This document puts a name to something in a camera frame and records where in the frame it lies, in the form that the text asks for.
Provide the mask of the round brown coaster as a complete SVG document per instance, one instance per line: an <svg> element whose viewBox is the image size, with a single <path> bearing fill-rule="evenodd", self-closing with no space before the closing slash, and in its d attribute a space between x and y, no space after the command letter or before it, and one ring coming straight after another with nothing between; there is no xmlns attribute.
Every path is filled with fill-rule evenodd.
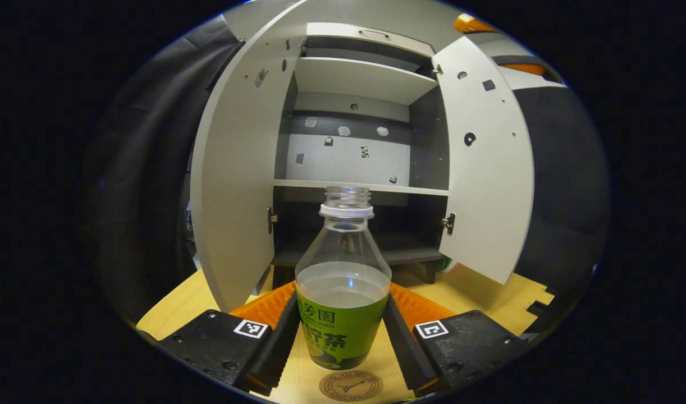
<svg viewBox="0 0 686 404"><path fill-rule="evenodd" d="M318 383L320 392L334 401L359 402L378 396L384 387L382 379L364 370L330 373Z"/></svg>

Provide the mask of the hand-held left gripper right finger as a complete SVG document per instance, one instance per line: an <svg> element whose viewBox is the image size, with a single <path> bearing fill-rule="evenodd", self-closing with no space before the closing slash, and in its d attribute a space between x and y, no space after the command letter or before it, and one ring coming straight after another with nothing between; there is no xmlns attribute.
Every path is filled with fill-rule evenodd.
<svg viewBox="0 0 686 404"><path fill-rule="evenodd" d="M527 342L481 310L454 314L392 283L383 313L404 382L415 396L471 386L527 350Z"/></svg>

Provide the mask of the black backdrop cloth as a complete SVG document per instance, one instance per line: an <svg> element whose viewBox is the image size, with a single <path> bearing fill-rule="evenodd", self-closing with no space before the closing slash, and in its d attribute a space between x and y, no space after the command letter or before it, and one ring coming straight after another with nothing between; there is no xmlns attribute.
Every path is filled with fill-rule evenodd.
<svg viewBox="0 0 686 404"><path fill-rule="evenodd" d="M105 296L134 325L193 273L178 233L186 163L214 86L243 41L224 16L148 59L94 129L85 162L85 248ZM611 173L602 138L572 90L515 90L530 128L535 192L514 272L583 290L605 248Z"/></svg>

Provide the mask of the grey door with headphone sticker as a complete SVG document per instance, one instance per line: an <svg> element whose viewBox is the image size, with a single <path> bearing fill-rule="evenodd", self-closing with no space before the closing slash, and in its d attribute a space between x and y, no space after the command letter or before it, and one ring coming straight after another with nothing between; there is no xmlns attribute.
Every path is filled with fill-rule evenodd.
<svg viewBox="0 0 686 404"><path fill-rule="evenodd" d="M432 58L449 136L449 189L440 253L499 284L521 255L532 214L534 164L520 105L497 64L468 38Z"/></svg>

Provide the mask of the green label plastic bottle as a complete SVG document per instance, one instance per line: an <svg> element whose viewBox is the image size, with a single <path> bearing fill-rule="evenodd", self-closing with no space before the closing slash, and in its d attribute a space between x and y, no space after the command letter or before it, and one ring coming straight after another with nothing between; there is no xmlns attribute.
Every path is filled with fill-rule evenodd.
<svg viewBox="0 0 686 404"><path fill-rule="evenodd" d="M296 265L296 302L310 359L351 370L371 351L392 271L368 228L369 190L329 186L325 196L323 227Z"/></svg>

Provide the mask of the grey cabinet drawer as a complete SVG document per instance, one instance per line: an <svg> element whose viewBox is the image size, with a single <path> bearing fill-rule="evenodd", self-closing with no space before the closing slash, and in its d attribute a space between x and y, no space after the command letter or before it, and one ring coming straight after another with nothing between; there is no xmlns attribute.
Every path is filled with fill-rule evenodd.
<svg viewBox="0 0 686 404"><path fill-rule="evenodd" d="M425 57L432 57L435 55L435 49L433 49L430 44L424 43L418 39L410 38L409 36L384 31L384 33L390 35L389 39L374 38L371 35L359 34L359 30L383 31L364 26L315 21L307 23L307 38L356 39L358 41L363 41L364 43L385 44L412 53L422 54Z"/></svg>

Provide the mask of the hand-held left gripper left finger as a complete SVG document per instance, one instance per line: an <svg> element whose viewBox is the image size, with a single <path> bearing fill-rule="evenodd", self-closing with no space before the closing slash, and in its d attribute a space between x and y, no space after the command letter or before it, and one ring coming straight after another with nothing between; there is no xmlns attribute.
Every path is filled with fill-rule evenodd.
<svg viewBox="0 0 686 404"><path fill-rule="evenodd" d="M221 383L269 396L281 380L299 324L296 282L288 282L229 314L205 310L160 346Z"/></svg>

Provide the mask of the grey door with camera sticker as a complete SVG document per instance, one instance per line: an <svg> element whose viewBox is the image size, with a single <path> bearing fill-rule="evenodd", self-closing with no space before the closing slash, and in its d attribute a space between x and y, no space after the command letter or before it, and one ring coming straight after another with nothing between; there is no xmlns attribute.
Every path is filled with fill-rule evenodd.
<svg viewBox="0 0 686 404"><path fill-rule="evenodd" d="M220 74L197 131L190 185L194 240L223 312L246 303L273 259L276 149L310 5L312 0L290 5L246 41Z"/></svg>

